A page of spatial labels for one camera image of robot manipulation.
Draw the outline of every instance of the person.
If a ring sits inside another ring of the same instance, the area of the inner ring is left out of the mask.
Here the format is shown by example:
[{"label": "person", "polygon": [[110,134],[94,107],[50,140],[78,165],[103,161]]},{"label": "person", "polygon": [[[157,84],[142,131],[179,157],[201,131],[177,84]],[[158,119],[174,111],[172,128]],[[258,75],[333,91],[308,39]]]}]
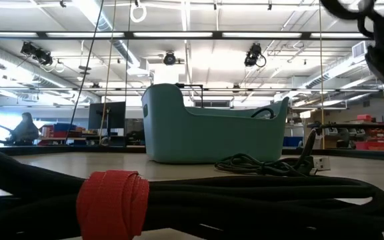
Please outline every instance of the person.
[{"label": "person", "polygon": [[12,140],[14,140],[15,145],[32,145],[34,140],[39,137],[38,128],[33,124],[30,113],[23,113],[21,117],[22,121],[13,130]]}]

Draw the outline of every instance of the teal plastic basket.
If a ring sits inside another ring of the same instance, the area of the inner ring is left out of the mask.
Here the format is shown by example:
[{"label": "teal plastic basket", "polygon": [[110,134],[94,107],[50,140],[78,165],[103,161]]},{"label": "teal plastic basket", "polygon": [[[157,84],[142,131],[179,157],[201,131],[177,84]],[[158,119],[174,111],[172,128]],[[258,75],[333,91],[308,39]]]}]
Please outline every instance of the teal plastic basket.
[{"label": "teal plastic basket", "polygon": [[288,98],[265,106],[274,111],[273,119],[251,118],[260,108],[185,107],[180,89],[172,84],[150,86],[142,104],[146,152],[157,162],[216,163],[237,153],[259,161],[281,156]]}]

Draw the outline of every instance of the computer monitor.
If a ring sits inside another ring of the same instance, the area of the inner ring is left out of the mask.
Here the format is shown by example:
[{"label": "computer monitor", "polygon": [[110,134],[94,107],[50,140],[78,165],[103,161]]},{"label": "computer monitor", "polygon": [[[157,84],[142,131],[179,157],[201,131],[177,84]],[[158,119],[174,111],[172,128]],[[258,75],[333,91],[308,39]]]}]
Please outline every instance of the computer monitor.
[{"label": "computer monitor", "polygon": [[[90,104],[90,112],[88,118],[89,129],[100,129],[101,118],[103,115],[104,103]],[[125,102],[106,103],[106,110],[109,114],[105,113],[105,121],[103,128],[107,129],[107,120],[109,118],[110,129],[123,129],[125,128]]]}]

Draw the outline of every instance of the ceiling light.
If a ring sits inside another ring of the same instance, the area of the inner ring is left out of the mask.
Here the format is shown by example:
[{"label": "ceiling light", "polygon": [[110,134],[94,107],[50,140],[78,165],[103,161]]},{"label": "ceiling light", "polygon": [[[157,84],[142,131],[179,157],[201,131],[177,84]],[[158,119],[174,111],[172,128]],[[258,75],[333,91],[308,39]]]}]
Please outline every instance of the ceiling light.
[{"label": "ceiling light", "polygon": [[324,101],[324,106],[331,106],[331,105],[334,105],[334,104],[338,104],[342,102],[342,100],[331,100],[331,101]]},{"label": "ceiling light", "polygon": [[206,32],[143,32],[133,33],[134,37],[212,37],[213,33]]},{"label": "ceiling light", "polygon": [[342,89],[340,92],[364,92],[364,93],[376,93],[378,89]]},{"label": "ceiling light", "polygon": [[348,99],[348,101],[354,101],[354,100],[358,100],[358,99],[361,99],[365,96],[368,96],[370,95],[370,93],[366,93],[366,94],[362,94],[362,95],[358,95],[358,96],[354,96],[354,97],[351,97],[350,99]]},{"label": "ceiling light", "polygon": [[38,37],[38,34],[31,32],[0,32],[0,37]]},{"label": "ceiling light", "polygon": [[[46,33],[48,37],[94,37],[94,33],[90,32],[57,32]],[[114,32],[113,37],[124,37],[124,33]],[[96,33],[95,37],[112,37],[112,32]]]},{"label": "ceiling light", "polygon": [[361,33],[311,33],[311,38],[362,38],[366,39],[368,37],[362,35]]},{"label": "ceiling light", "polygon": [[222,33],[223,37],[300,38],[301,33]]}]

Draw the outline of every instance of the black cord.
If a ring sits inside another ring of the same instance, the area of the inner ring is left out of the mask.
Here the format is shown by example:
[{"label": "black cord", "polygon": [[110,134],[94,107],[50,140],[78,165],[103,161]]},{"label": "black cord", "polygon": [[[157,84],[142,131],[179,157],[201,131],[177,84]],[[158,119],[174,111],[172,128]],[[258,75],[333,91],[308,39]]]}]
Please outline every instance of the black cord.
[{"label": "black cord", "polygon": [[265,60],[265,64],[263,64],[263,65],[258,65],[257,62],[256,62],[256,66],[262,68],[262,67],[266,66],[267,60],[266,60],[266,57],[263,56],[262,54],[260,54],[260,56]]},{"label": "black cord", "polygon": [[254,114],[252,114],[251,117],[255,117],[257,116],[259,113],[263,112],[263,111],[268,111],[271,116],[269,117],[270,119],[274,118],[275,114],[273,113],[273,110],[268,108],[268,107],[264,107],[264,108],[260,108],[259,110],[257,110]]},{"label": "black cord", "polygon": [[251,156],[239,153],[226,157],[214,166],[220,171],[231,173],[256,173],[260,175],[306,177],[315,174],[311,152],[315,142],[316,130],[312,130],[306,142],[306,146],[299,158],[286,158],[274,162],[262,162]]},{"label": "black cord", "polygon": [[362,11],[350,11],[342,6],[338,0],[321,0],[324,7],[334,16],[345,20],[358,20],[358,30],[364,36],[374,39],[374,34],[365,28],[366,17],[377,22],[382,16],[374,10],[376,0],[367,1],[368,4]]},{"label": "black cord", "polygon": [[[76,200],[84,180],[0,152],[0,189],[12,194],[0,196],[0,239],[80,236]],[[339,198],[371,200],[356,205]],[[380,240],[384,191],[338,177],[150,182],[143,231],[166,228],[204,239]]]},{"label": "black cord", "polygon": [[96,33],[97,33],[98,26],[99,26],[99,20],[100,20],[101,12],[102,12],[102,10],[103,10],[103,3],[104,3],[104,2],[105,2],[105,0],[101,0],[99,16],[97,17],[96,27],[94,28],[93,40],[91,41],[90,51],[88,52],[87,64],[86,64],[86,66],[85,66],[85,70],[84,70],[83,81],[81,82],[81,86],[80,86],[80,88],[79,88],[79,92],[78,92],[78,98],[77,98],[77,100],[76,100],[76,102],[75,102],[75,106],[74,106],[74,108],[73,108],[72,118],[71,118],[71,124],[69,125],[69,130],[68,130],[67,133],[66,133],[66,138],[65,138],[65,144],[66,144],[66,145],[67,145],[67,139],[69,138],[69,133],[70,133],[71,128],[72,128],[73,120],[74,120],[74,118],[75,118],[75,113],[76,113],[77,108],[78,108],[79,98],[80,98],[81,93],[82,93],[82,91],[83,91],[84,82],[85,82],[85,77],[87,76],[88,66],[89,66],[89,64],[90,64],[90,58],[91,58],[91,54],[92,54],[92,51],[93,51],[94,42],[95,42],[95,40],[96,40]]}]

